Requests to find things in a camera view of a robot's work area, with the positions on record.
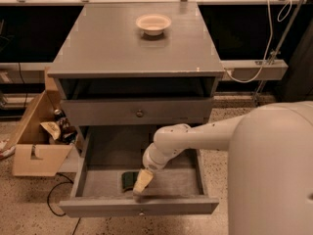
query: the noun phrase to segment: speckled floor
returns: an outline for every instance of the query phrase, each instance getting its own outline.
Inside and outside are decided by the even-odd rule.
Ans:
[[[254,105],[249,101],[221,100],[216,102],[210,121],[216,121],[248,113]],[[0,140],[10,137],[14,121],[0,122]],[[211,197],[220,204],[212,215],[134,216],[82,218],[75,234],[228,234],[227,216],[227,152],[201,151],[204,174]],[[65,181],[59,175],[44,177],[13,177],[14,156],[0,162],[0,234],[72,234],[77,218],[57,217],[47,207],[50,190]],[[69,197],[71,185],[61,186],[52,196],[52,207]]]

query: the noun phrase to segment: drawer knob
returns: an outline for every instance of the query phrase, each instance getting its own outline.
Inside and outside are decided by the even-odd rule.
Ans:
[[[142,118],[144,116],[144,112],[142,110],[138,110],[137,113],[136,113],[136,116],[138,118]]]

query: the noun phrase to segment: cabinet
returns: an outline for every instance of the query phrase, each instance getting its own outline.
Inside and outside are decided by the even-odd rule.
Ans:
[[[135,21],[147,13],[167,15],[171,27],[144,35]],[[86,5],[68,39],[48,75],[84,148],[61,208],[69,216],[212,213],[218,200],[207,194],[199,151],[172,160],[140,198],[121,187],[160,126],[209,118],[223,70],[197,4]]]

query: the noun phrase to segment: drawer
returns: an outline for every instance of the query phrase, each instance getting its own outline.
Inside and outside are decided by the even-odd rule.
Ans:
[[[207,122],[212,98],[63,100],[75,126]]]
[[[152,125],[90,127],[86,156],[80,158],[70,199],[60,202],[62,210],[71,217],[212,213],[218,200],[207,195],[195,150],[158,172],[140,198],[123,192],[122,173],[139,171],[155,131]]]

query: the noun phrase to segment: white bowl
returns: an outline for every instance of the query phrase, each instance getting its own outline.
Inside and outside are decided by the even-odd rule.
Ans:
[[[161,14],[147,14],[139,17],[136,25],[147,35],[160,35],[171,25],[171,19]]]

